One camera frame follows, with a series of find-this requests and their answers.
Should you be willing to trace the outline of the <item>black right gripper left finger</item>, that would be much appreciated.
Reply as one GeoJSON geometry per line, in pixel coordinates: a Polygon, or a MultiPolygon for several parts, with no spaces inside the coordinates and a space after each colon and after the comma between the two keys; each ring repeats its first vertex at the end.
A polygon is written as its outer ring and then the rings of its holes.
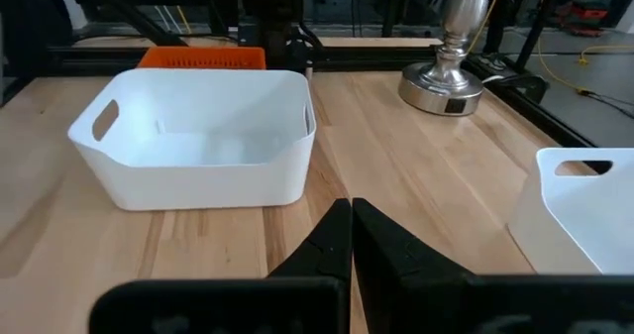
{"type": "Polygon", "coordinates": [[[350,330],[352,206],[333,202],[265,278],[146,279],[93,304],[90,334],[322,334],[350,330]]]}

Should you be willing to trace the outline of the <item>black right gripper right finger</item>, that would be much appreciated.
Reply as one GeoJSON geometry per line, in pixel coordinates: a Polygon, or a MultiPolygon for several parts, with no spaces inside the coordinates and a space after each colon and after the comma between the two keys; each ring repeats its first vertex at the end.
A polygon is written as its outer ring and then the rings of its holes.
{"type": "Polygon", "coordinates": [[[476,275],[363,198],[357,278],[371,333],[630,333],[631,276],[476,275]]]}

